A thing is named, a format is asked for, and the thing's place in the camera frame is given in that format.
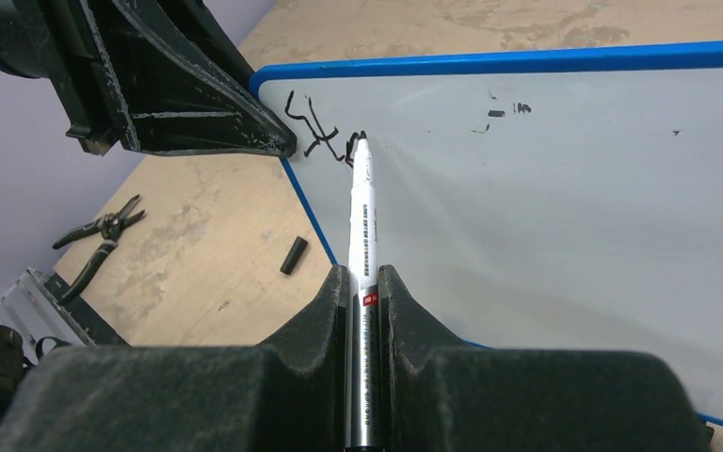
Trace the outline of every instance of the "purple wall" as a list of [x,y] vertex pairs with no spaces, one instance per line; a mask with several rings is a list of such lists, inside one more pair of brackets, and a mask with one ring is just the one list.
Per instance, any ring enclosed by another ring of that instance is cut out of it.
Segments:
[[[206,3],[240,42],[275,0]],[[26,267],[49,270],[60,255],[51,244],[92,218],[142,157],[120,145],[85,154],[69,125],[50,82],[0,73],[0,298]]]

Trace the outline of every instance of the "blue edge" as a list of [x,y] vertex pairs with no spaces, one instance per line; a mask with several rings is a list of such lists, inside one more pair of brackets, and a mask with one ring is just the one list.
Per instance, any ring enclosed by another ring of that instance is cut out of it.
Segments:
[[[723,41],[538,50],[493,54],[407,56],[397,58],[281,64],[255,73],[249,90],[259,99],[259,88],[268,80],[304,78],[385,77],[393,75],[452,75],[471,73],[575,73],[602,71],[652,71],[723,68]],[[312,222],[332,264],[337,264],[317,217],[289,162],[281,159],[287,177]],[[485,347],[471,343],[476,347]],[[702,421],[723,427],[723,420],[700,414]]]

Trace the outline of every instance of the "white marker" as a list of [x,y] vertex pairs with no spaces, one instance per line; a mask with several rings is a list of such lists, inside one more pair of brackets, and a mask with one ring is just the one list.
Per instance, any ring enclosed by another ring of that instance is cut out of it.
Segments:
[[345,330],[345,450],[381,448],[381,361],[376,259],[376,191],[367,135],[354,135],[350,188],[350,300]]

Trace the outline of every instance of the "beige tabletop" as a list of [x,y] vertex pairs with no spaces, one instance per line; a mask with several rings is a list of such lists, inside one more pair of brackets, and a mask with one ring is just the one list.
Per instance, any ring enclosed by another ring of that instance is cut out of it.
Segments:
[[[697,40],[723,40],[723,0],[280,0],[240,50],[259,68]],[[305,306],[329,270],[275,158],[146,157],[101,214],[137,193],[147,218],[83,294],[131,345],[255,344]],[[299,235],[310,245],[284,276]],[[99,241],[76,242],[55,270],[71,282]],[[723,451],[722,431],[714,450]]]

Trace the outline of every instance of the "black marker cap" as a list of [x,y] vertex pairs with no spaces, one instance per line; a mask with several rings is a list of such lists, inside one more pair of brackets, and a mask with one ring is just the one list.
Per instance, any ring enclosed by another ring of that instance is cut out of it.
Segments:
[[292,274],[292,270],[295,269],[297,261],[300,260],[300,256],[306,250],[306,245],[309,245],[309,242],[307,242],[305,238],[297,237],[295,239],[292,248],[290,248],[289,253],[287,253],[286,259],[284,259],[284,263],[281,264],[281,273],[285,275]]

